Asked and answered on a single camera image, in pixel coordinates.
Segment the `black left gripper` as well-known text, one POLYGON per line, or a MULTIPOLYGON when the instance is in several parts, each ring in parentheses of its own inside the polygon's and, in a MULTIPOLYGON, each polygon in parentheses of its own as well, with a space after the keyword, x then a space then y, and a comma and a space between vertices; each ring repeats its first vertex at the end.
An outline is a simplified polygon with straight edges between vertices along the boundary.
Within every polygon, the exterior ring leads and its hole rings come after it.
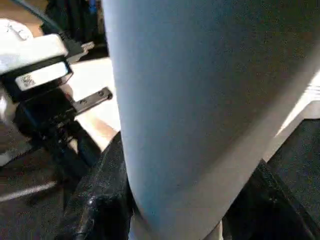
POLYGON ((61 88, 73 75, 67 55, 60 42, 19 42, 12 50, 12 121, 22 134, 49 139, 76 116, 113 98, 107 87, 79 101, 69 97, 61 88))

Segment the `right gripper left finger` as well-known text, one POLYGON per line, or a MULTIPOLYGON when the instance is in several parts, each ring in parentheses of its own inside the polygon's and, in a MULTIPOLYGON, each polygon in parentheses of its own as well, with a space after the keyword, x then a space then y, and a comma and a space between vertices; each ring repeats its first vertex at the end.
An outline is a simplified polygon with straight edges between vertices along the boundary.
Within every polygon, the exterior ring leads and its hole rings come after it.
POLYGON ((121 133, 79 182, 58 227, 56 240, 127 240, 133 215, 121 133))

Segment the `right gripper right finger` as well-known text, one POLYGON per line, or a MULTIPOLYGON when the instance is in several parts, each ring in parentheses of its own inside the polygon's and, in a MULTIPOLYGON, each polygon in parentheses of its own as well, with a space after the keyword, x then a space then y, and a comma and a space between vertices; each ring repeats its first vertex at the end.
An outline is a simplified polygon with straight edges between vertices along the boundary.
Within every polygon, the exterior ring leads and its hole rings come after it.
POLYGON ((319 226, 261 160, 222 219, 225 240, 317 240, 319 226))

